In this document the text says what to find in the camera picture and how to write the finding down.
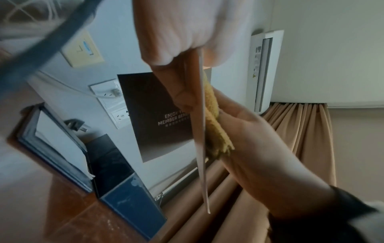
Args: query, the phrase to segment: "white wall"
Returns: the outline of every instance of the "white wall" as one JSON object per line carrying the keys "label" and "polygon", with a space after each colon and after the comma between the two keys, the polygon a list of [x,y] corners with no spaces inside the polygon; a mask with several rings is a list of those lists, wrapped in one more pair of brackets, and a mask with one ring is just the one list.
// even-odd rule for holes
{"label": "white wall", "polygon": [[275,0],[278,102],[384,104],[383,0]]}
{"label": "white wall", "polygon": [[384,109],[330,109],[339,187],[384,201]]}
{"label": "white wall", "polygon": [[[213,85],[242,103],[245,101],[250,33],[256,28],[267,29],[272,15],[273,0],[255,2],[254,12],[257,14],[247,26],[244,38],[238,43],[239,49],[227,63],[212,71]],[[89,92],[90,84],[116,78],[117,74],[150,72],[140,57],[131,1],[104,0],[87,30],[105,63],[74,69],[58,53],[43,70],[84,92]],[[38,39],[8,40],[0,42],[0,47],[14,54],[37,41]],[[94,137],[107,133],[144,184],[151,188],[152,195],[165,189],[180,174],[179,171],[195,158],[194,145],[189,143],[160,158],[142,163],[132,126],[117,130],[96,99],[61,91],[44,83],[34,82],[31,85],[63,119],[84,120],[92,127],[90,133]]]}

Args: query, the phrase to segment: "knife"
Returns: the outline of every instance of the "knife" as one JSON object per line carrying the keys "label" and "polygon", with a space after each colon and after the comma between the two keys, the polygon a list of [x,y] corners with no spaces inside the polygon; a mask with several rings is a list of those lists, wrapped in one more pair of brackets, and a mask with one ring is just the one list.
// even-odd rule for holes
{"label": "knife", "polygon": [[184,57],[186,88],[195,96],[196,104],[190,113],[192,134],[196,147],[202,195],[207,213],[210,213],[205,167],[205,95],[203,84],[203,58],[200,48],[190,50]]}

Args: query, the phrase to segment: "brown wooden surface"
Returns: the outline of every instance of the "brown wooden surface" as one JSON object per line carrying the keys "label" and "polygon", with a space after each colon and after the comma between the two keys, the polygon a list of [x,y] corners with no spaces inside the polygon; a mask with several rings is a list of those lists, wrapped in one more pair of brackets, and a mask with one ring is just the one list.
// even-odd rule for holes
{"label": "brown wooden surface", "polygon": [[0,100],[0,242],[145,242],[119,216],[21,147],[14,131],[43,100],[28,85]]}

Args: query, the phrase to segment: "yellow towel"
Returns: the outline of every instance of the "yellow towel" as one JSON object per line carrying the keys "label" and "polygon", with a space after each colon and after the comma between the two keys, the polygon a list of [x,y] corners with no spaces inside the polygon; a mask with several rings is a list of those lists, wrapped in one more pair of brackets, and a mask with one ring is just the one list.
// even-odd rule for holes
{"label": "yellow towel", "polygon": [[205,92],[205,126],[206,126],[206,155],[209,160],[218,159],[221,154],[229,155],[235,149],[228,134],[220,126],[219,105],[207,75],[204,73]]}

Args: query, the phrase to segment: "curtain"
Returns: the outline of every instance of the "curtain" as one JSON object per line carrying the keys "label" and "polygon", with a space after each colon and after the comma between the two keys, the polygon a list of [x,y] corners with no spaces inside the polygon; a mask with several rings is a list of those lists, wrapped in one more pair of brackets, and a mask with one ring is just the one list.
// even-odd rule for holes
{"label": "curtain", "polygon": [[[263,115],[292,152],[312,172],[336,184],[332,128],[325,104],[274,103]],[[267,208],[229,175],[220,161],[207,169],[211,214],[194,180],[162,210],[167,222],[151,243],[268,242]]]}

